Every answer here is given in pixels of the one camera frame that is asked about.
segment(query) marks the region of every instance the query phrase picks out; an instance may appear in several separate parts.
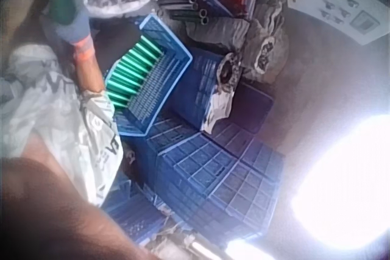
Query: floor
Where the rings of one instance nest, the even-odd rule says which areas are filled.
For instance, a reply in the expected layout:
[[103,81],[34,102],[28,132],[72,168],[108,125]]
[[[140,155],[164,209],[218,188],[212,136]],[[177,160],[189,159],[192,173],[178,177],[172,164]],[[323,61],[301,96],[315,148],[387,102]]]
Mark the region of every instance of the floor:
[[364,259],[314,240],[294,218],[291,199],[311,166],[362,119],[389,110],[389,39],[360,46],[319,20],[286,11],[289,58],[268,88],[273,109],[259,137],[285,155],[285,174],[268,234],[276,260]]

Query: metal pipe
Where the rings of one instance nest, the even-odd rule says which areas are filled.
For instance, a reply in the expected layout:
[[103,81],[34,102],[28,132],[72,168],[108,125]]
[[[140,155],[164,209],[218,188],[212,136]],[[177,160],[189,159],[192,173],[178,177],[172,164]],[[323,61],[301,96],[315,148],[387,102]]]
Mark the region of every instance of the metal pipe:
[[138,62],[134,60],[139,60],[141,62],[145,62],[149,66],[153,66],[153,63],[150,62],[148,59],[144,58],[142,55],[140,55],[138,52],[136,52],[134,49],[131,49],[128,53],[126,53],[125,56],[122,57],[123,60],[127,61],[130,63],[132,66],[134,66],[136,69],[144,72],[144,73],[149,73],[150,70],[147,70],[147,66],[141,65]]
[[121,108],[127,107],[127,105],[122,104],[122,103],[120,103],[120,102],[117,102],[117,101],[115,101],[115,100],[111,100],[111,103],[112,103],[114,106],[117,106],[117,107],[121,107]]
[[111,91],[107,91],[107,94],[108,94],[109,97],[112,97],[114,99],[124,100],[125,102],[129,101],[128,97],[122,96],[121,94],[116,94],[116,93],[113,93]]
[[208,17],[205,18],[196,18],[196,17],[190,17],[190,16],[172,16],[171,19],[174,19],[176,21],[187,21],[189,23],[197,23],[201,25],[208,24]]
[[125,64],[124,62],[118,63],[118,64],[116,65],[116,67],[119,68],[119,69],[121,69],[121,70],[123,70],[124,72],[126,72],[126,73],[128,73],[128,74],[131,74],[132,76],[135,76],[135,77],[141,79],[141,80],[144,80],[144,79],[145,79],[141,74],[139,74],[139,73],[137,73],[137,72],[131,70],[131,69],[129,68],[129,66],[128,66],[127,64]]
[[113,88],[118,88],[120,89],[121,91],[125,91],[125,92],[128,92],[130,94],[136,94],[137,92],[131,88],[126,88],[125,86],[123,85],[120,85],[118,82],[114,82],[113,80],[109,80],[107,82],[107,85],[110,85],[112,86]]
[[124,82],[129,83],[129,84],[131,84],[131,85],[141,86],[140,83],[135,82],[135,81],[133,81],[132,79],[130,79],[130,78],[126,77],[126,76],[121,75],[121,74],[118,73],[118,72],[115,72],[115,71],[114,71],[114,72],[112,73],[112,76],[115,76],[116,78],[121,79],[121,80],[123,80]]
[[158,4],[186,4],[186,3],[195,3],[196,0],[158,0]]
[[172,16],[192,16],[192,17],[200,17],[205,18],[207,16],[207,10],[201,9],[198,12],[194,10],[170,10],[169,13]]
[[172,10],[172,9],[187,9],[187,10],[197,10],[198,4],[197,3],[187,3],[187,4],[166,4],[161,5],[166,10]]
[[145,53],[147,56],[149,56],[151,59],[153,59],[153,60],[155,60],[155,61],[158,59],[158,56],[155,55],[155,54],[153,54],[153,52],[151,52],[146,46],[143,46],[142,44],[137,43],[137,44],[135,45],[135,47],[136,47],[137,49],[139,49],[140,51],[144,52],[144,53]]
[[151,40],[146,38],[144,35],[141,36],[141,41],[146,43],[149,47],[151,47],[154,51],[158,52],[159,54],[163,54],[164,52],[160,50],[159,47],[157,47]]

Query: bright light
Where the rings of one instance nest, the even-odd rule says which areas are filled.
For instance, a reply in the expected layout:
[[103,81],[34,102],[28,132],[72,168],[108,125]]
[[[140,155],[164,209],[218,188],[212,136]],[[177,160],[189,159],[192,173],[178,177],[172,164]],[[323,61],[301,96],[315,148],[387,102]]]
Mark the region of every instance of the bright light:
[[372,117],[314,166],[292,202],[317,239],[363,247],[390,227],[390,116]]
[[225,252],[234,260],[275,260],[273,257],[245,243],[243,240],[229,242]]
[[203,254],[204,256],[206,256],[208,259],[211,259],[211,260],[222,260],[220,257],[218,257],[217,255],[215,255],[213,252],[211,252],[209,249],[206,249],[205,247],[203,247],[200,243],[198,242],[193,242],[191,244],[193,246],[193,248],[195,250],[197,250],[199,253]]

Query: plastic crate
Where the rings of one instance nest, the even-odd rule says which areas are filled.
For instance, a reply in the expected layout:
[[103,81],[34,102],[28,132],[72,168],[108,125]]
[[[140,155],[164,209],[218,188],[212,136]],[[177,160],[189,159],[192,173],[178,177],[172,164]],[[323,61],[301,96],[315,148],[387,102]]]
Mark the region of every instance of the plastic crate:
[[253,170],[271,181],[280,182],[283,172],[283,155],[233,123],[231,118],[218,121],[213,133],[211,135],[206,133],[206,135]]
[[165,216],[141,193],[111,210],[108,215],[138,244],[159,232],[165,222]]
[[146,77],[141,91],[130,98],[127,108],[115,112],[121,136],[147,135],[172,89],[192,61],[185,46],[154,14],[141,22],[140,30],[158,44],[164,54]]
[[263,235],[279,183],[198,134],[158,156],[156,193],[180,218],[218,245]]
[[134,148],[141,179],[154,189],[157,155],[198,133],[192,126],[170,112],[160,113],[146,137],[129,138]]
[[216,91],[218,66],[224,57],[196,48],[190,48],[190,52],[193,61],[169,97],[169,106],[201,129]]
[[234,94],[230,120],[246,131],[257,134],[273,104],[272,97],[240,82]]

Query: orange wristband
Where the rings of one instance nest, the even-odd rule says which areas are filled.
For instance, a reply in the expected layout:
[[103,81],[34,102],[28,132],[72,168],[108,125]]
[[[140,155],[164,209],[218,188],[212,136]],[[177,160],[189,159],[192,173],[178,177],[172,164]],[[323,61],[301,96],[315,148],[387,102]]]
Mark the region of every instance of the orange wristband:
[[93,40],[90,34],[83,40],[73,44],[73,46],[75,60],[85,61],[92,58],[95,54],[95,48],[93,46]]

